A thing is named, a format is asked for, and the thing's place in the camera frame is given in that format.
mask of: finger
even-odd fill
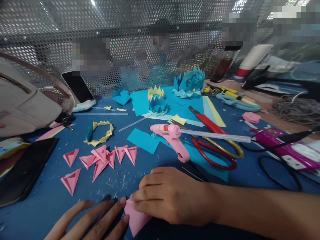
[[[166,182],[166,179],[168,178],[166,177],[165,173],[147,174],[141,180],[139,184],[139,189],[147,185],[163,184]]]
[[[151,170],[151,174],[153,173],[165,173],[167,171],[171,171],[172,169],[175,169],[174,167],[158,167]]]
[[[165,204],[163,200],[149,200],[133,203],[134,210],[165,220]]]
[[[105,238],[105,240],[117,240],[120,239],[124,230],[129,222],[129,215],[125,215],[120,222],[114,227],[111,233]]]
[[[138,191],[135,191],[130,196],[131,201],[144,201],[144,200],[163,200],[166,187],[164,185],[150,185],[145,186]]]
[[[121,209],[126,205],[126,197],[122,197],[107,213],[104,215],[96,225],[84,237],[84,240],[101,239],[104,233],[109,228],[115,217],[119,214]]]
[[[46,236],[45,240],[61,239],[65,235],[72,219],[82,210],[92,207],[94,203],[94,201],[82,200],[66,211]]]
[[[88,227],[101,214],[109,210],[113,205],[113,200],[103,201],[90,211],[88,211],[80,220],[71,228],[71,230],[63,237],[63,240],[78,240],[81,239]]]

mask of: pink hot glue gun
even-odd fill
[[[155,124],[150,126],[150,130],[155,134],[162,136],[173,147],[178,154],[178,159],[186,163],[190,160],[190,154],[182,144],[179,137],[181,136],[180,128],[174,124]]]

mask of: gray cable bundle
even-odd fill
[[[270,112],[280,119],[308,125],[310,128],[319,126],[320,103],[314,99],[298,98],[298,95],[284,95],[275,100]]]

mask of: bottle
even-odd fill
[[[211,82],[220,82],[227,74],[234,59],[237,57],[241,46],[226,46],[220,53],[218,65],[210,76]]]

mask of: red utility knife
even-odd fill
[[[199,113],[191,106],[189,106],[189,109],[212,133],[227,134],[217,124],[212,122],[206,115]]]

